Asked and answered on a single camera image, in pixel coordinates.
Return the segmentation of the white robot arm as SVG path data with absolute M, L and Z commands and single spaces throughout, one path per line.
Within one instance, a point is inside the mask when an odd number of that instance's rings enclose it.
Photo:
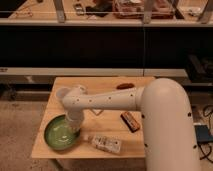
M 61 87 L 56 97 L 78 129 L 85 109 L 139 111 L 147 171 L 201 171 L 190 101 L 174 80 L 160 78 L 139 88 L 89 95 L 82 85 Z

